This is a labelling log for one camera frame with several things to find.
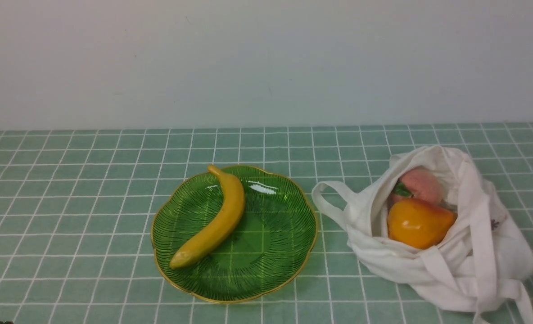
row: banana stem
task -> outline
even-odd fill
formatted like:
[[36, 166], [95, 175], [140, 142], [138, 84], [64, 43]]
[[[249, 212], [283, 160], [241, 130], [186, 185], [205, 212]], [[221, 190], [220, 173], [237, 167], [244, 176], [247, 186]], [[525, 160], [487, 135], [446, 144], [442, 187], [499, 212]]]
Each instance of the banana stem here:
[[222, 170], [217, 168], [217, 166], [215, 166], [213, 164], [207, 166], [207, 170], [208, 170], [208, 172], [211, 172], [211, 174], [214, 174], [215, 176], [219, 176], [219, 175], [223, 174]]

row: toy fruit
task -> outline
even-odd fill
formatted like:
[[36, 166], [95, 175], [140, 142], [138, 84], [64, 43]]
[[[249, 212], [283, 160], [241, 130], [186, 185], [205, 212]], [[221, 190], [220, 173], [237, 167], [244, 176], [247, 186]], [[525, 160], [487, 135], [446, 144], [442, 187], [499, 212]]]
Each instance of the toy fruit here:
[[392, 202], [397, 203], [412, 197], [439, 205], [443, 199], [443, 189], [437, 177], [419, 166], [398, 179], [392, 193]]
[[244, 189], [240, 180], [216, 166], [207, 169], [221, 183], [222, 207], [211, 223], [178, 249], [170, 260], [171, 268], [190, 266], [215, 250], [232, 233], [244, 212]]
[[388, 238], [424, 250], [439, 244], [455, 220], [448, 209], [418, 198], [403, 199], [388, 212]]

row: gold plate rim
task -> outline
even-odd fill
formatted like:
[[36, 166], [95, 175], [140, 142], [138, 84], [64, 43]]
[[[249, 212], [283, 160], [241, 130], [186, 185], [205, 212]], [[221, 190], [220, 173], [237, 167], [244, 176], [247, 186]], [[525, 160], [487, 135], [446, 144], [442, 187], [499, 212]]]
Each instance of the gold plate rim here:
[[155, 243], [154, 243], [154, 236], [153, 236], [153, 229], [154, 229], [154, 224], [155, 224], [155, 221], [157, 220], [157, 217], [160, 215], [160, 211], [164, 208], [164, 206], [166, 206], [172, 199], [172, 197], [174, 196], [174, 193], [176, 193], [178, 191], [178, 189], [180, 189], [184, 184], [186, 184], [186, 182], [188, 182], [189, 180], [193, 179], [193, 178], [196, 178], [197, 176], [200, 176], [200, 175], [203, 175], [203, 174], [207, 174], [208, 172], [203, 172], [203, 173], [200, 173], [200, 174], [196, 174], [196, 175], [193, 175], [191, 176], [190, 178], [186, 179], [184, 182], [182, 182], [176, 189], [174, 189], [174, 191], [172, 192], [172, 194], [170, 195], [170, 197], [168, 198], [168, 200], [166, 201], [166, 203], [164, 203], [157, 211], [157, 213], [155, 214], [155, 217], [153, 218], [153, 223], [151, 224], [151, 246], [153, 247], [153, 256], [154, 256], [154, 262], [155, 262], [155, 266], [157, 266], [157, 269], [159, 271], [159, 273], [163, 276], [163, 278], [168, 282], [170, 283], [173, 287], [175, 287], [176, 289], [179, 289], [185, 293], [188, 293], [189, 295], [192, 295], [194, 297], [197, 297], [201, 300], [204, 300], [206, 302], [209, 302], [209, 303], [216, 303], [216, 304], [240, 304], [240, 303], [244, 303], [244, 302], [248, 302], [250, 300], [253, 300], [253, 299], [257, 299], [259, 297], [262, 297], [264, 295], [267, 295], [269, 293], [274, 293], [275, 291], [278, 291], [279, 289], [283, 288], [285, 285], [288, 285], [291, 281], [293, 281], [295, 278], [297, 278], [297, 276], [299, 275], [299, 273], [301, 273], [301, 271], [304, 269], [304, 267], [306, 266], [307, 262], [308, 262], [308, 259], [310, 258], [311, 256], [311, 253], [312, 253], [312, 249], [314, 248], [315, 244], [316, 244], [316, 240], [318, 239], [318, 229], [319, 229], [319, 225], [318, 224], [318, 217], [316, 216], [316, 211], [314, 210], [314, 208], [312, 207], [311, 203], [308, 201], [308, 198], [306, 197], [306, 194], [304, 193], [303, 189], [291, 178], [283, 175], [283, 174], [278, 174], [278, 173], [274, 173], [274, 172], [268, 172], [262, 168], [259, 168], [257, 166], [251, 166], [251, 165], [248, 165], [248, 164], [235, 164], [233, 166], [226, 166], [225, 168], [222, 168], [223, 170], [228, 170], [228, 169], [231, 169], [231, 168], [238, 168], [238, 167], [248, 167], [248, 168], [254, 168], [256, 170], [259, 170], [260, 172], [264, 172], [265, 174], [269, 174], [269, 175], [273, 175], [273, 176], [279, 176], [279, 177], [282, 177], [282, 178], [285, 178], [287, 180], [289, 180], [290, 182], [292, 182], [298, 189], [299, 191], [301, 192], [301, 195], [303, 196], [303, 199], [306, 203], [306, 205], [308, 206], [308, 208], [310, 209], [310, 211], [312, 212], [312, 217], [314, 218], [314, 223], [315, 223], [315, 232], [314, 232], [314, 238], [312, 239], [312, 244], [310, 245], [310, 248], [308, 248], [308, 251], [307, 251], [307, 254], [306, 256], [304, 257], [304, 261], [301, 265], [301, 267], [287, 280], [285, 281], [284, 283], [281, 283], [281, 285], [269, 290], [269, 291], [265, 291], [265, 292], [262, 292], [262, 293], [259, 293], [259, 294], [256, 294], [255, 296], [253, 297], [248, 297], [248, 298], [245, 298], [245, 299], [238, 299], [238, 300], [217, 300], [217, 299], [210, 299], [210, 298], [207, 298], [207, 297], [203, 297], [197, 293], [194, 293], [193, 291], [189, 291], [188, 289], [184, 289], [183, 287], [180, 287], [180, 285], [174, 283], [174, 281], [172, 281], [170, 278], [167, 277], [166, 274], [164, 274], [164, 272], [162, 271], [162, 269], [160, 268], [158, 262], [157, 262], [157, 249], [155, 248]]

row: yellow bell pepper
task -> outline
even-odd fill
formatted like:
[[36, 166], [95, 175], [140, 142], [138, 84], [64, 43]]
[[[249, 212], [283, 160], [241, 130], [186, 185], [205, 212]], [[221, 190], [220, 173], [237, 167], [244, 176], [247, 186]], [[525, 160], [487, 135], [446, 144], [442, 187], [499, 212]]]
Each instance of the yellow bell pepper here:
[[418, 198], [403, 199], [388, 212], [388, 238], [425, 250], [445, 238], [456, 215]]

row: green plate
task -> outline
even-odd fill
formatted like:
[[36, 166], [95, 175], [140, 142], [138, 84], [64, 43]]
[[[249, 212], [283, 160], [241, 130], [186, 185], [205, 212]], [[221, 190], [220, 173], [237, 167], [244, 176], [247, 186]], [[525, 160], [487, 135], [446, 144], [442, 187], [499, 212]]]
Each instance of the green plate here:
[[271, 293], [302, 270], [318, 234], [316, 213], [291, 179], [251, 166], [229, 166], [244, 186], [244, 215], [214, 252], [191, 267], [171, 269], [174, 252], [217, 215], [221, 186], [210, 173], [182, 183], [151, 229], [155, 262], [174, 287], [215, 303]]

